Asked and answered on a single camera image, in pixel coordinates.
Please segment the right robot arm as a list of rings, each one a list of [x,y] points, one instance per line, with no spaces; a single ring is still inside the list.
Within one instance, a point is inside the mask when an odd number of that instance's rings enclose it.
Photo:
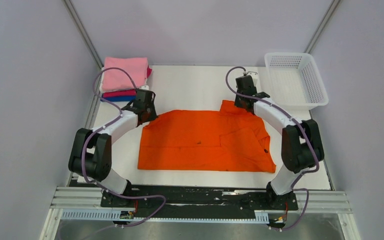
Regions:
[[[266,186],[265,201],[272,209],[285,205],[293,197],[293,188],[307,173],[313,173],[324,159],[318,124],[299,120],[276,105],[265,92],[258,92],[250,75],[235,79],[234,104],[260,117],[281,134],[281,160],[277,175]]]

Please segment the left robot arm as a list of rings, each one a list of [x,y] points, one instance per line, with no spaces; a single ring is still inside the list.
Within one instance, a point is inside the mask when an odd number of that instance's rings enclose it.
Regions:
[[[131,182],[112,169],[112,145],[124,134],[158,117],[156,94],[146,89],[135,92],[135,98],[126,106],[117,107],[116,118],[93,129],[80,128],[74,137],[68,169],[102,188],[103,206],[126,207],[134,200]]]

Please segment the orange t-shirt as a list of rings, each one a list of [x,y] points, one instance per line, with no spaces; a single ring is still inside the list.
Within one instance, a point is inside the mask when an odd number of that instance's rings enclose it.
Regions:
[[[264,121],[233,101],[220,109],[172,110],[142,129],[139,170],[275,173]]]

